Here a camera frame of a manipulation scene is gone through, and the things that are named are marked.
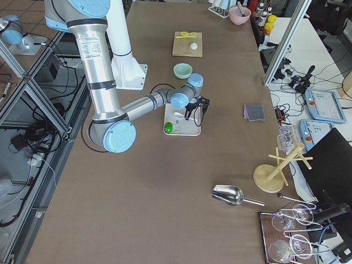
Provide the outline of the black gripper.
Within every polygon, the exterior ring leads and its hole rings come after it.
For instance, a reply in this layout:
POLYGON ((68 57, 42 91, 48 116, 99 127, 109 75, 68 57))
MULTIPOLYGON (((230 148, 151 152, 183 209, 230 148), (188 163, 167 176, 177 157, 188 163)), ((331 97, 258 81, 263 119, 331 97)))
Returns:
POLYGON ((189 120, 191 117, 192 111, 199 106, 199 99, 198 98, 193 98, 189 104, 185 107, 185 115, 184 118, 186 120, 189 120))

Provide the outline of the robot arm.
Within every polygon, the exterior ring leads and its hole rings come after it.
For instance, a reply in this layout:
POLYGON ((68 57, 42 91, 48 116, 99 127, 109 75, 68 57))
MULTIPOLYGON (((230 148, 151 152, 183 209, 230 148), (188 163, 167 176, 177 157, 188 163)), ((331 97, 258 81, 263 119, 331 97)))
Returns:
POLYGON ((133 57, 121 1, 45 1, 45 18, 48 27, 76 38, 95 109, 87 134, 106 151, 128 150, 136 138, 133 121, 160 106, 193 109, 200 103, 204 80, 193 73, 179 89, 159 88, 120 105, 118 89, 141 89, 146 75, 133 57))

